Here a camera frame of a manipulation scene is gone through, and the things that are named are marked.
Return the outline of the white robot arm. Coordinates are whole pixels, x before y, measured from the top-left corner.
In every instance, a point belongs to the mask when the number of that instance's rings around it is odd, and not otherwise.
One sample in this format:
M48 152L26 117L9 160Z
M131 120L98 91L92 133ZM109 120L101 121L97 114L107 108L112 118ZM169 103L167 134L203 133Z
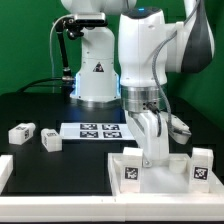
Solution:
M169 140L191 132L171 114L166 74L198 73L213 59L214 38L204 0L184 0L186 19L167 24L163 10L137 0L61 0L69 14L63 28L82 39L81 69L73 102L102 106L121 102L143 165L169 157Z

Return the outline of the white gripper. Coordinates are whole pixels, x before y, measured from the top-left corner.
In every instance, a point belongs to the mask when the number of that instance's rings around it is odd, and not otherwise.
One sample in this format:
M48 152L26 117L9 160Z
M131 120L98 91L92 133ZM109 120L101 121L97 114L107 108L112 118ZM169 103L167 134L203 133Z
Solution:
M143 166L161 164L169 158L169 137L179 144L186 144L191 137L189 127L175 115L171 116L168 129L168 113L154 114L125 112L126 123L138 146L143 150Z

